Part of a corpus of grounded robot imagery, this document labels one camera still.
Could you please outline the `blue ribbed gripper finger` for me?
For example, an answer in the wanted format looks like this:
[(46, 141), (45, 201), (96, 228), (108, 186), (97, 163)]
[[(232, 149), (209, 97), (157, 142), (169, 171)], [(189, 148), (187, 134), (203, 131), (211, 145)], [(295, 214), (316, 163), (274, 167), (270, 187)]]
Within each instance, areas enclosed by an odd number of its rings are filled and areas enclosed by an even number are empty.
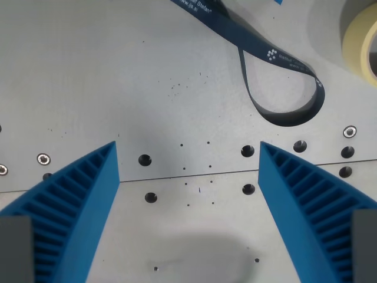
[(65, 166), (1, 210), (28, 216), (35, 282), (85, 282), (120, 185), (114, 141)]
[(353, 282), (351, 217), (376, 201), (266, 142), (258, 184), (301, 282)]

